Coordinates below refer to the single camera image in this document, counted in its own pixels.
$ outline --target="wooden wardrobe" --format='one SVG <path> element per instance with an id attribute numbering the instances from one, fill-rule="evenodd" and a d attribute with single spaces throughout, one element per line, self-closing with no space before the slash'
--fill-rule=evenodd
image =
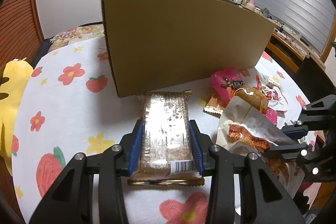
<path id="1" fill-rule="evenodd" d="M 0 6 L 0 66 L 14 58 L 31 62 L 43 40 L 35 0 L 4 0 Z"/>

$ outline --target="yellow star print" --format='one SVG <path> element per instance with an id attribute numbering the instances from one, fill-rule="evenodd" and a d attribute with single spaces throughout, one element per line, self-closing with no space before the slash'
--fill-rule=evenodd
<path id="1" fill-rule="evenodd" d="M 75 47 L 74 52 L 81 51 L 83 48 L 84 47 L 82 47 L 82 46 Z"/>
<path id="2" fill-rule="evenodd" d="M 20 190 L 20 186 L 15 186 L 15 194 L 17 195 L 18 199 L 23 197 L 23 192 Z"/>
<path id="3" fill-rule="evenodd" d="M 280 80 L 278 78 L 276 78 L 275 76 L 272 77 L 272 79 L 278 83 L 280 83 Z"/>
<path id="4" fill-rule="evenodd" d="M 47 82 L 47 79 L 48 79 L 48 78 L 42 79 L 42 81 L 41 81 L 41 85 L 44 85 L 44 84 Z"/>
<path id="5" fill-rule="evenodd" d="M 87 148 L 86 153 L 103 153 L 110 146 L 114 145 L 115 142 L 112 140 L 104 140 L 104 133 L 100 132 L 96 137 L 89 137 L 88 142 L 90 146 Z"/>

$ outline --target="cardboard box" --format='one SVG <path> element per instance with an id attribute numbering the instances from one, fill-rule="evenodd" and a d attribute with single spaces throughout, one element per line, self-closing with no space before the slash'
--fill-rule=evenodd
<path id="1" fill-rule="evenodd" d="M 274 23 L 228 0 L 101 0 L 120 97 L 254 67 Z"/>

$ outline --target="bed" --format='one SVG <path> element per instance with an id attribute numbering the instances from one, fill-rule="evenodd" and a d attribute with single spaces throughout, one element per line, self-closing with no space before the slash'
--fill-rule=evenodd
<path id="1" fill-rule="evenodd" d="M 116 93 L 101 24 L 81 26 L 56 35 L 53 45 L 38 62 L 29 79 L 17 113 L 12 157 L 13 181 L 26 222 L 52 181 L 77 152 L 102 153 L 141 118 L 136 96 L 119 98 Z M 265 52 L 257 65 L 241 70 L 245 83 L 255 86 L 256 75 L 279 81 L 288 111 L 278 116 L 278 127 L 297 120 L 309 101 L 290 76 Z M 202 133 L 216 140 L 219 119 L 203 112 L 212 88 L 209 79 L 197 80 L 161 90 L 193 91 L 189 118 Z M 306 142 L 315 147 L 318 132 L 309 132 Z M 99 223 L 98 176 L 94 180 L 93 220 Z M 123 181 L 129 223 L 204 223 L 211 178 L 200 187 L 174 189 L 132 188 Z M 318 184 L 310 188 L 310 204 Z"/>

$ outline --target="barcode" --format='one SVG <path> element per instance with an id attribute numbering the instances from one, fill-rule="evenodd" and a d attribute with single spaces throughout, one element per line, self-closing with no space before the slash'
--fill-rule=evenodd
<path id="1" fill-rule="evenodd" d="M 170 162 L 170 173 L 188 173 L 195 171 L 195 163 L 193 160 L 173 160 Z"/>

